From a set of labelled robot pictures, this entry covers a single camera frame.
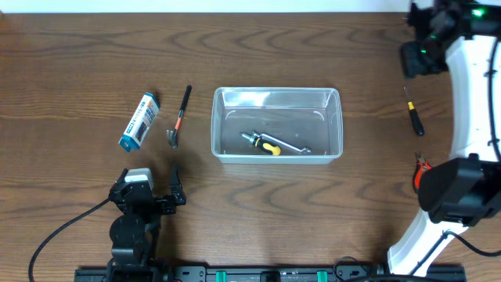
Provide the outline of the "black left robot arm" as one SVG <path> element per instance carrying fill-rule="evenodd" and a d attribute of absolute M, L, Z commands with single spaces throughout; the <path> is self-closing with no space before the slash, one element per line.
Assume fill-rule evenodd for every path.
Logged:
<path fill-rule="evenodd" d="M 172 167 L 170 193 L 153 195 L 154 181 L 148 168 L 125 169 L 110 189 L 109 199 L 123 213 L 110 227 L 112 256 L 119 266 L 144 266 L 153 257 L 160 232 L 160 218 L 176 213 L 186 195 Z"/>

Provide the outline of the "teal white product box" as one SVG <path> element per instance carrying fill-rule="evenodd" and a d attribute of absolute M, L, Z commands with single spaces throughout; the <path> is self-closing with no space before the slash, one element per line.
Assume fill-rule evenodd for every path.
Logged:
<path fill-rule="evenodd" d="M 126 151 L 139 150 L 160 111 L 158 99 L 146 92 L 126 126 L 119 145 Z"/>

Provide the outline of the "slim black yellow screwdriver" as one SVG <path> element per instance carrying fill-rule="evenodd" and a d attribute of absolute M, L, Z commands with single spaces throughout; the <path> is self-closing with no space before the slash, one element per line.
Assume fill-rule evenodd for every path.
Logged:
<path fill-rule="evenodd" d="M 412 99 L 411 95 L 409 94 L 406 87 L 403 87 L 403 91 L 404 91 L 404 94 L 406 97 L 408 112 L 409 112 L 410 120 L 411 120 L 411 123 L 413 126 L 413 130 L 418 136 L 423 136 L 425 134 L 424 126 L 423 126 L 423 124 L 420 120 L 419 114 L 418 114 L 418 112 L 413 104 L 413 99 Z"/>

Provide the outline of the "silver offset ring wrench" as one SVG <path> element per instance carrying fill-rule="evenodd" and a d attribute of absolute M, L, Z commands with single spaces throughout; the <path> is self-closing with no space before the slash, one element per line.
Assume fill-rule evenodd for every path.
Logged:
<path fill-rule="evenodd" d="M 291 150 L 291 151 L 294 151 L 298 154 L 310 154 L 312 152 L 312 150 L 308 147 L 298 147 L 298 146 L 295 146 L 293 145 L 292 143 L 288 143 L 282 139 L 279 139 L 275 136 L 271 136 L 267 133 L 260 133 L 260 132 L 256 132 L 256 131 L 253 131 L 252 134 L 254 136 L 257 136 L 257 137 L 261 137 L 263 139 L 266 139 L 268 141 L 271 141 L 273 143 L 276 143 L 277 145 L 281 145 L 281 146 L 284 146 L 286 147 L 288 150 Z"/>

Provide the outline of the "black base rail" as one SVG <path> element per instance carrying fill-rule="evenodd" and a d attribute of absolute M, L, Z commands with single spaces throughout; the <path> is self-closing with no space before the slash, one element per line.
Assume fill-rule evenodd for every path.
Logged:
<path fill-rule="evenodd" d="M 206 268 L 203 266 L 180 266 L 169 271 L 168 274 L 149 275 L 140 278 L 138 274 L 128 277 L 114 275 L 110 280 L 106 278 L 108 271 L 105 268 L 76 269 L 74 281 L 179 281 L 179 282 L 295 282 L 295 281 L 349 281 L 362 277 L 384 275 L 382 267 L 374 270 L 371 266 L 340 265 L 334 274 L 333 267 L 303 267 L 303 268 Z M 440 280 L 466 282 L 467 276 L 462 266 L 431 266 L 424 281 Z"/>

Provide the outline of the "clear plastic storage container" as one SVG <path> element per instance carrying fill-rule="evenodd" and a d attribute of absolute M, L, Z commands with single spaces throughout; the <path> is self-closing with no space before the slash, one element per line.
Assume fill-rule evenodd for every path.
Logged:
<path fill-rule="evenodd" d="M 279 156 L 266 154 L 240 136 L 253 131 L 312 152 L 278 145 Z M 211 151 L 222 163 L 327 165 L 344 151 L 340 94 L 334 88 L 220 87 L 214 92 Z"/>

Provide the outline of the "red handled pliers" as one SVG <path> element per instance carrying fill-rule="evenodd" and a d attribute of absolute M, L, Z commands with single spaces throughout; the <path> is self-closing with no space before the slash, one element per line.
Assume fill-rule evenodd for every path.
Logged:
<path fill-rule="evenodd" d="M 413 173 L 413 190 L 415 193 L 419 193 L 420 180 L 425 171 L 432 169 L 430 163 L 421 156 L 421 153 L 415 153 L 416 157 L 416 168 Z"/>

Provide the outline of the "stubby yellow black screwdriver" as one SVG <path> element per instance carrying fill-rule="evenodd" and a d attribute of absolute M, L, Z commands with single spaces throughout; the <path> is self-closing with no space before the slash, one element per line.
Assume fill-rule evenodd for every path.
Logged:
<path fill-rule="evenodd" d="M 245 132 L 241 132 L 240 136 L 248 141 L 248 143 L 252 146 L 257 147 L 266 154 L 272 156 L 279 156 L 281 154 L 281 149 L 278 145 L 263 139 L 259 134 L 247 134 Z"/>

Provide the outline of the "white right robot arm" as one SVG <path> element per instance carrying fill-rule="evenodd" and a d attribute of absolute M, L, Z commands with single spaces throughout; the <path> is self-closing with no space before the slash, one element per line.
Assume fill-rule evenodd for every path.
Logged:
<path fill-rule="evenodd" d="M 387 252 L 392 279 L 448 280 L 433 261 L 452 240 L 500 210 L 500 7 L 483 1 L 411 3 L 414 38 L 399 50 L 405 78 L 448 72 L 453 131 L 449 159 L 418 159 L 419 211 Z"/>

